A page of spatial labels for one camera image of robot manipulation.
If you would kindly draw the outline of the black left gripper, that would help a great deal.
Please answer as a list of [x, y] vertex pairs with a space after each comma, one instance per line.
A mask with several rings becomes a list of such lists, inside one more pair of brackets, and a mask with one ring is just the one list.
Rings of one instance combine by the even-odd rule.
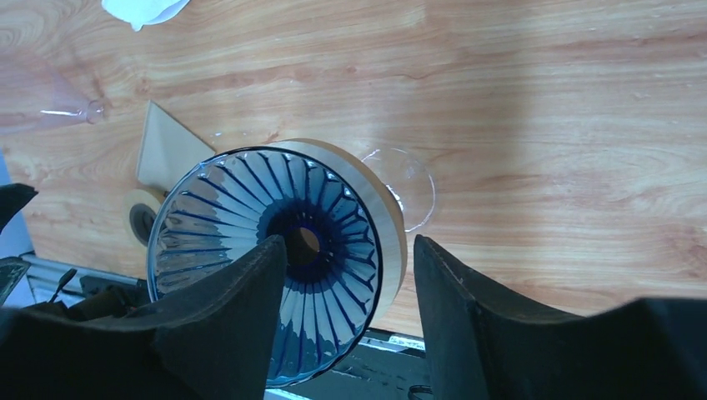
[[30, 262], [21, 256], [33, 250], [21, 210], [38, 194], [23, 183], [1, 186], [1, 304], [34, 304], [28, 281]]

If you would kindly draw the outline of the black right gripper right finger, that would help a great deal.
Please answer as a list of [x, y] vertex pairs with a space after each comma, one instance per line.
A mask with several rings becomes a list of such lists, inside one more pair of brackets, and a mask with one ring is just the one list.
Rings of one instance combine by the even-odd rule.
[[437, 399], [703, 399], [706, 302], [641, 297], [591, 317], [537, 302], [414, 241]]

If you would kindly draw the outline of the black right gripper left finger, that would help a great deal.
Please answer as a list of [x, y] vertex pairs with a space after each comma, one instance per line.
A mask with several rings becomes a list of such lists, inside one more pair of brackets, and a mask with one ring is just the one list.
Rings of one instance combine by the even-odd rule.
[[260, 399], [286, 269], [272, 236], [124, 317], [1, 311], [4, 399]]

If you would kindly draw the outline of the blue glass dripper cone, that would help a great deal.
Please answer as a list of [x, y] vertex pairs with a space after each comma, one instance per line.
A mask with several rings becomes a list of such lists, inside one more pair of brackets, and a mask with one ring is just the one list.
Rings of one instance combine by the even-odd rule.
[[265, 239], [310, 231], [318, 251], [290, 253], [267, 384], [302, 383], [342, 361], [378, 306], [383, 247], [358, 189], [302, 152], [246, 147], [199, 163], [167, 195], [148, 241], [157, 301], [235, 262]]

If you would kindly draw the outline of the white paper coffee filter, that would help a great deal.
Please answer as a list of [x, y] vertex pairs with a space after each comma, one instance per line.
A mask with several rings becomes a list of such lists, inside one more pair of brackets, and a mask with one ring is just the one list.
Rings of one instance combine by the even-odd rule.
[[189, 0], [102, 0], [104, 11], [139, 32], [144, 26], [164, 23], [178, 15]]

